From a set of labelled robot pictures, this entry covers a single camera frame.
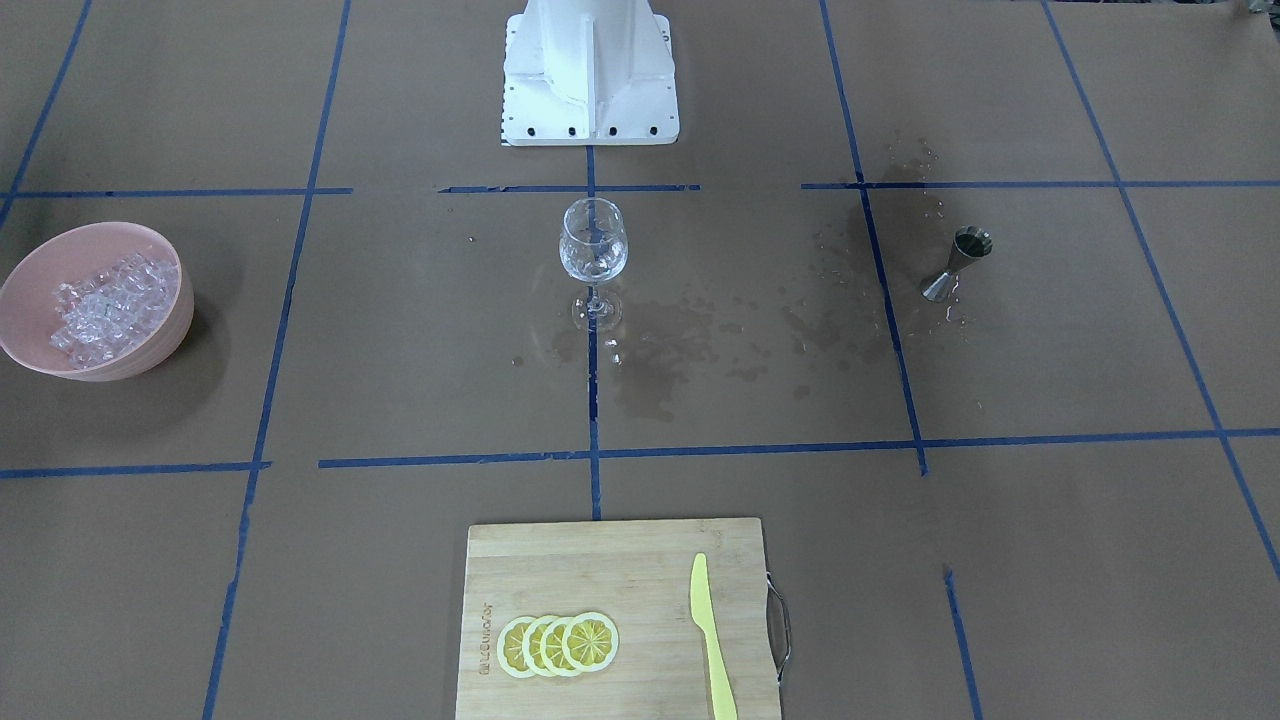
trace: bowl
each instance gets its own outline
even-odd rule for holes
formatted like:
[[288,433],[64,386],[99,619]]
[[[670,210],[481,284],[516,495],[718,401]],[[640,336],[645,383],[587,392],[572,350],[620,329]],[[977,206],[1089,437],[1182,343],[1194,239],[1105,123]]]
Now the bowl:
[[[65,352],[49,345],[49,336],[63,327],[54,291],[61,283],[74,284],[110,268],[132,252],[178,265],[177,299],[160,325],[133,350],[101,365],[77,370]],[[87,382],[119,380],[145,373],[172,355],[191,328],[195,306],[191,278],[164,236],[133,223],[95,223],[45,242],[13,269],[0,287],[0,347],[18,364],[47,375]]]

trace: lemon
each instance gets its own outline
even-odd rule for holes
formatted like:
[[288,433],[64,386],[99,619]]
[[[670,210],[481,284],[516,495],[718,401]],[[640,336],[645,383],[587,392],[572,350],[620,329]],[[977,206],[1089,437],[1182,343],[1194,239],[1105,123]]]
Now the lemon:
[[561,646],[571,667],[598,673],[618,653],[618,626],[608,615],[584,612],[570,621]]
[[535,656],[553,675],[561,678],[576,678],[582,674],[581,670],[570,665],[568,659],[564,657],[564,634],[568,632],[568,626],[573,624],[573,618],[556,620],[547,625],[541,639],[538,641],[538,652]]
[[559,620],[559,615],[543,615],[529,623],[529,628],[525,629],[525,637],[520,641],[520,655],[525,661],[525,665],[534,671],[535,675],[541,675],[543,678],[554,678],[556,673],[552,673],[545,666],[543,666],[541,657],[539,657],[538,650],[541,647],[543,633],[547,632],[547,625],[550,625],[556,620]]
[[534,676],[534,671],[525,662],[525,656],[520,650],[525,639],[525,632],[532,621],[531,616],[521,615],[507,623],[507,626],[498,633],[498,666],[512,678]]

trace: glass base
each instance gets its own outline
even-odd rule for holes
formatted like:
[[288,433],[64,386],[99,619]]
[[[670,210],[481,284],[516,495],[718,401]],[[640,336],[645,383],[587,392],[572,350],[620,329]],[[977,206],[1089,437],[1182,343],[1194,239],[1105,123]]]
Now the glass base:
[[622,300],[611,290],[586,288],[573,299],[568,316],[573,319],[573,327],[580,331],[590,331],[593,319],[595,332],[609,331],[622,322]]

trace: wooden cutting board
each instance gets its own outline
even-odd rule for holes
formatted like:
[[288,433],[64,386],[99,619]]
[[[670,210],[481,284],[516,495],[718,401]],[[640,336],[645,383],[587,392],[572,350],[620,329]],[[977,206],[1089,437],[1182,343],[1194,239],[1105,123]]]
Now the wooden cutting board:
[[[689,610],[707,553],[716,626],[741,720],[781,720],[755,518],[474,525],[467,538],[458,720],[712,719],[703,634]],[[618,652],[599,673],[512,678],[498,633],[521,615],[604,612]]]

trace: metal jigger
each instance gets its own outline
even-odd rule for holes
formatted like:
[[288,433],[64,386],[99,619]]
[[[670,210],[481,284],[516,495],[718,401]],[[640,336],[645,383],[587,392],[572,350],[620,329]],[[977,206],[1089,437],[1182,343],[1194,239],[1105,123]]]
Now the metal jigger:
[[974,225],[957,229],[947,266],[937,275],[924,278],[920,283],[920,295],[929,302],[945,301],[955,290],[956,274],[987,255],[991,255],[991,233]]

